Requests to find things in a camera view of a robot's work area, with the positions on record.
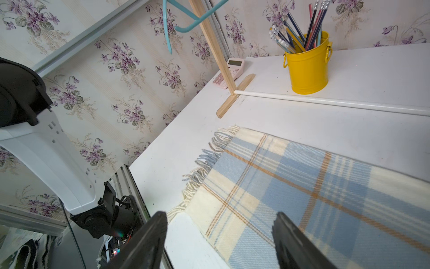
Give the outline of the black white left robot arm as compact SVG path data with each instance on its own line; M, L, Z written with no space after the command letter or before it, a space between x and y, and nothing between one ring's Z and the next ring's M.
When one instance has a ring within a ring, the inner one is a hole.
M1 59L1 146L39 177L71 220L94 238L124 238L143 225L135 199L118 199L63 132L42 78L7 59Z

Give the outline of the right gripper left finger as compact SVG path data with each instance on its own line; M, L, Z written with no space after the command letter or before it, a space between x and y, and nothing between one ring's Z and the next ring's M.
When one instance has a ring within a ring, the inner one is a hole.
M166 212L158 211L106 266L106 269L159 269L168 231Z

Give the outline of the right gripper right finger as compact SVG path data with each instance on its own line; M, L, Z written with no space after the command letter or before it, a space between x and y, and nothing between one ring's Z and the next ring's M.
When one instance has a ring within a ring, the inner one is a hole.
M272 235L281 269L335 268L285 213L277 213Z

